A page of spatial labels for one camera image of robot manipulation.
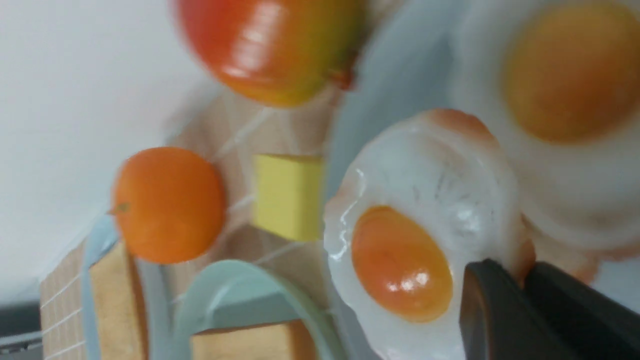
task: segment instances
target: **egg yolk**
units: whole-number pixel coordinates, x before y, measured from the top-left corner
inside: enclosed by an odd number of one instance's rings
[[[413,220],[388,206],[367,210],[351,242],[355,272],[382,307],[410,322],[444,314],[453,294],[449,263]]]
[[[508,53],[503,91],[515,120],[548,142],[594,138],[640,99],[640,22],[613,1],[554,6]]]

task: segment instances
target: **toy fried egg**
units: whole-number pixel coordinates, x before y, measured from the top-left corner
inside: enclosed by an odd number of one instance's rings
[[[450,98],[496,137],[524,215],[609,254],[640,241],[640,1],[477,0]]]
[[[324,222],[336,289],[385,360],[464,359],[465,266],[490,258],[522,278],[534,261],[515,176],[460,111],[422,113],[369,142]]]

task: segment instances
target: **plate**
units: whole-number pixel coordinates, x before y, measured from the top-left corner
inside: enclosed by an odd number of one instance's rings
[[[337,192],[360,149],[384,129],[424,110],[448,108],[453,62],[447,33],[465,0],[411,0],[379,30],[363,55],[356,92],[347,94],[333,126],[326,198]],[[640,312],[640,260],[604,263],[593,287]],[[332,294],[336,322],[350,359],[378,359],[354,312]]]
[[[190,338],[208,329],[302,319],[318,359],[346,360],[329,318],[294,285],[238,260],[209,265],[193,281],[176,319],[172,360],[191,359]]]
[[[95,224],[84,245],[84,259],[80,273],[83,307],[83,331],[87,358],[100,360],[100,339],[95,323],[95,303],[89,268],[102,259],[119,241],[111,216],[105,215]],[[147,309],[149,359],[167,360],[170,351],[170,308],[159,265],[137,259],[138,274]]]

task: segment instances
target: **white wall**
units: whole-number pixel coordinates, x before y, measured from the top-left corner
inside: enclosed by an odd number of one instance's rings
[[[0,0],[0,307],[107,206],[119,164],[159,145],[207,84],[167,0]]]

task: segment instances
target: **bread slice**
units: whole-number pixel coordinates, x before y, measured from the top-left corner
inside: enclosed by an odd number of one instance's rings
[[[192,360],[316,360],[314,341],[301,320],[216,329],[191,337]]]
[[[147,360],[147,315],[138,268],[124,243],[89,269],[102,360]]]

